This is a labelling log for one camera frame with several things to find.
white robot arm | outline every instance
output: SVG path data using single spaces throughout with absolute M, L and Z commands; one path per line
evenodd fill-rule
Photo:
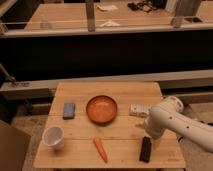
M 144 121 L 146 132 L 152 138 L 158 139 L 165 129 L 169 129 L 213 152 L 213 127 L 180 114 L 183 108 L 183 103 L 174 96 L 154 105 L 150 109 L 149 117 Z

bowl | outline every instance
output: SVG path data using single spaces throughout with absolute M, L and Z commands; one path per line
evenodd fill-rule
M 86 112 L 93 122 L 107 123 L 116 117 L 117 103 L 109 96 L 95 96 L 87 103 Z

paper cup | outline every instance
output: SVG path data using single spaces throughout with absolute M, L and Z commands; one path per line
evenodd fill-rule
M 47 128 L 43 135 L 42 141 L 45 145 L 59 150 L 64 146 L 64 131 L 59 126 L 52 126 Z

black wall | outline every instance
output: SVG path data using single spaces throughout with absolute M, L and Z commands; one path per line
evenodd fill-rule
M 0 47 L 18 80 L 213 69 L 211 30 L 9 38 Z

carrot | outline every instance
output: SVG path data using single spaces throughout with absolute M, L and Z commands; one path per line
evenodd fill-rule
M 101 139 L 99 137 L 95 137 L 93 139 L 93 142 L 94 142 L 99 154 L 101 155 L 102 159 L 105 161 L 105 163 L 107 163 L 108 162 L 107 154 L 106 154 L 106 151 L 104 150 Z

